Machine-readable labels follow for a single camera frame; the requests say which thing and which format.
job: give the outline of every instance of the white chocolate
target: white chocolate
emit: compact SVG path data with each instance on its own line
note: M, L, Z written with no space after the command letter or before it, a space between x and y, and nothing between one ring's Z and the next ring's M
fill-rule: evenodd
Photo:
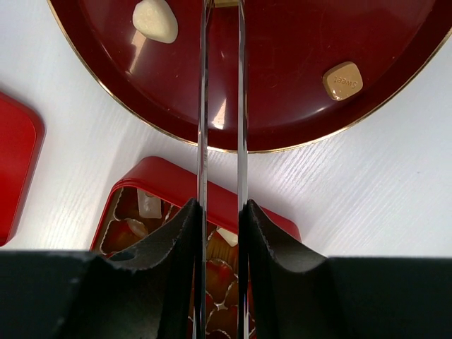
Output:
M127 225L131 229L131 231L139 238L144 238L148 236L148 229L146 229L146 226L135 219L126 219Z
M160 219L162 217L162 201L140 189L137 189L136 193L140 216L147 219Z
M177 38L177 20L165 0L142 0L133 11L132 22L148 39L171 44Z
M217 232L223 237L224 240L229 244L229 246L234 247L239 243L239 237L224 228L218 228Z

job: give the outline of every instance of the gold rim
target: gold rim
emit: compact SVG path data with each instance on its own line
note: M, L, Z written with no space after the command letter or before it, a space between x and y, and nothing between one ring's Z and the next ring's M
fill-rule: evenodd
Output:
M99 85L116 101L118 102L123 108L125 108L126 110L128 110L130 113L132 113L132 115L134 115L135 117L139 118L142 122L144 122L145 124L153 127L154 129L158 130L159 132L163 133L166 136L169 136L173 139L176 139L178 141L182 141L183 143L192 145L192 146L197 146L197 143L194 143L193 141L190 140L186 140L184 138L180 138L178 136L176 136L175 134L172 134L164 129L161 129L159 126L156 126L152 123L150 123L149 121L145 120L143 117L141 117L140 115L138 115L137 113L135 113L132 109L130 109L126 104L124 104L122 102L121 99L119 99L97 76L96 74L93 72L93 70L89 67L89 65L85 62L85 60L83 59L83 57L80 55L80 53L78 52L76 46L72 43L71 38L69 37L68 33L66 32L66 30L64 29L63 24L61 23L61 21L59 20L58 14L55 11L55 8L52 4L52 0L47 0L47 3L49 4L50 10L56 20L56 23L58 24L60 30L63 32L64 37L66 38L67 42L69 43L69 45L71 46L72 50L76 53L77 57L80 59L81 63L86 67L86 69L88 70L88 72L91 74L91 76L97 81L97 83L99 83ZM338 129L337 131L331 132L329 134L326 134L325 136L321 136L320 138L311 140L311 141L307 141L305 143L300 143L297 145L292 145L292 146L288 146L288 147L283 147L283 148L274 148L272 150L250 150L249 153L251 154L266 154L266 153L278 153L278 152L284 152L286 150L294 150L297 148L301 148L303 146L308 146L308 145L313 145L315 143L318 143L320 141L326 140L327 138L330 138L332 136L336 136L339 133L346 131L348 129L350 129L351 127L353 127L354 125L360 123L361 121L363 121L364 119L366 119L368 116L370 116L371 114L375 113L375 111L377 111L378 109L382 108L390 99L392 99L395 95L397 95L401 90L403 90L412 80L414 77L416 77L420 71L422 71L422 69L424 69L424 67L432 60L432 58L436 55L436 53L444 46L444 44L447 42L447 40L449 39L449 37L452 35L452 28L446 33L446 36L443 38L443 40L438 44L438 46L435 48L435 50L430 54L430 56L425 60L425 62L418 68L418 70L416 72L414 72L411 77L408 78L408 80L399 87L399 89L397 89L392 95L390 95L389 97L387 97L382 103L380 103L379 105L377 105L375 108L371 109L369 112L367 112L366 114L364 114L362 117L360 117L359 119L353 121L352 123L348 124L347 126L344 126L341 129ZM212 147L212 146L208 146L209 150L214 150L217 152L222 152L222 153L237 153L236 150L226 150L223 148L216 148L216 147Z

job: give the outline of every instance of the chrome bar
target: chrome bar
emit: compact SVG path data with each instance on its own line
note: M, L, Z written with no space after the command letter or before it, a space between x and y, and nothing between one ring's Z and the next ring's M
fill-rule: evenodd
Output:
M195 262L195 275L201 281L195 284L195 297L200 298L199 310L194 309L193 339L206 337L206 249L207 249L207 164L208 164L208 17L210 0L203 0L201 14L201 76L199 85L199 119L198 119L198 202L202 210L201 257Z
M239 121L237 190L239 203L239 309L237 338L249 337L248 251L243 234L243 214L248 201L248 58L246 54L245 0L239 0Z

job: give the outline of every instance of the red lid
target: red lid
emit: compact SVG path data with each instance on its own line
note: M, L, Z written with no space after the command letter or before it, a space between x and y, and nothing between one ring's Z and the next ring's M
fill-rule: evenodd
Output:
M43 137L36 113L0 93L0 246L16 233Z

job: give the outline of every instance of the white table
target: white table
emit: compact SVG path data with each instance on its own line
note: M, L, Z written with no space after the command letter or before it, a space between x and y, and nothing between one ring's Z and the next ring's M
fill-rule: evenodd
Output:
M196 170L196 149L120 107L85 70L45 0L0 1L0 90L46 128L18 233L3 249L87 249L112 185L142 157ZM249 157L249 191L327 255L452 256L452 39L353 128ZM209 155L236 190L237 156Z

